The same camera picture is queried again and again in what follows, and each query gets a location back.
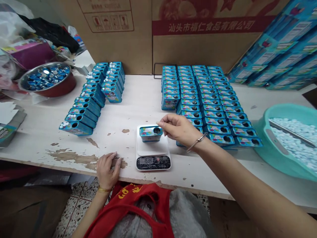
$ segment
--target woman's right hand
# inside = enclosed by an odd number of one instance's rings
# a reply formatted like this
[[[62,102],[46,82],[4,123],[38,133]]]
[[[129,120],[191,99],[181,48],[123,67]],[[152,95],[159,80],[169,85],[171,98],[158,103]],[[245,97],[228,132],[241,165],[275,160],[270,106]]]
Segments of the woman's right hand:
[[[192,146],[202,137],[202,133],[184,116],[167,114],[157,124],[163,129],[165,136],[177,140],[186,147]]]

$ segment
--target white candy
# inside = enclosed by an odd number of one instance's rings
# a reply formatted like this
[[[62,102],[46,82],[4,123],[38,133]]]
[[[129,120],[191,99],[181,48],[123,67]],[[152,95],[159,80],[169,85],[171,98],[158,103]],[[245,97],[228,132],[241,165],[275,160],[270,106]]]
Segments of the white candy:
[[[296,119],[271,118],[271,120],[317,145],[317,129],[314,125],[305,125]],[[288,133],[271,127],[272,132],[282,144],[296,159],[317,173],[317,148],[312,148],[303,143],[300,139],[291,136]]]

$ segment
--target scale display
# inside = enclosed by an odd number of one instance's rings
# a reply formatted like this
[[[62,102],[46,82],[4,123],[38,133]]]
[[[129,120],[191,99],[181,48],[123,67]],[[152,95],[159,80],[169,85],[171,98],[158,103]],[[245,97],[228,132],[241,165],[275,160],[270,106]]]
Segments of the scale display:
[[[138,170],[166,170],[171,167],[171,159],[164,156],[144,156],[136,160]]]

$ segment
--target gold bracelet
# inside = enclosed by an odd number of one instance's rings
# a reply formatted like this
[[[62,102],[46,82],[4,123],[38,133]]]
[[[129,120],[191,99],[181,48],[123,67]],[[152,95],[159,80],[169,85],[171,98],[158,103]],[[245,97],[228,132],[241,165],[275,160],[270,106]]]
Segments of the gold bracelet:
[[[112,190],[113,190],[113,188],[112,189],[103,189],[103,188],[100,187],[100,185],[98,187],[98,191],[101,192],[101,193],[111,192]]]

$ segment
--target stainless steel bowl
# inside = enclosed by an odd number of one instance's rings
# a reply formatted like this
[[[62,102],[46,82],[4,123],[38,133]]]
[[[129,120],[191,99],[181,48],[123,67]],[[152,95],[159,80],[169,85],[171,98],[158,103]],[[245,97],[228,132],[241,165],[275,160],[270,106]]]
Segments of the stainless steel bowl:
[[[42,68],[65,67],[65,66],[68,67],[70,71],[69,71],[69,74],[66,75],[66,77],[62,81],[60,81],[59,83],[55,84],[52,87],[45,88],[42,90],[36,90],[36,91],[29,90],[28,81],[29,81],[29,76],[31,74],[36,73],[39,69],[42,69]],[[75,86],[76,86],[76,80],[73,73],[71,72],[71,67],[68,64],[63,62],[51,62],[51,63],[46,63],[40,66],[37,66],[27,71],[20,78],[20,81],[19,81],[19,88],[21,90],[24,90],[29,93],[36,93],[44,97],[59,97],[59,96],[65,95],[69,93],[70,91],[72,91]]]

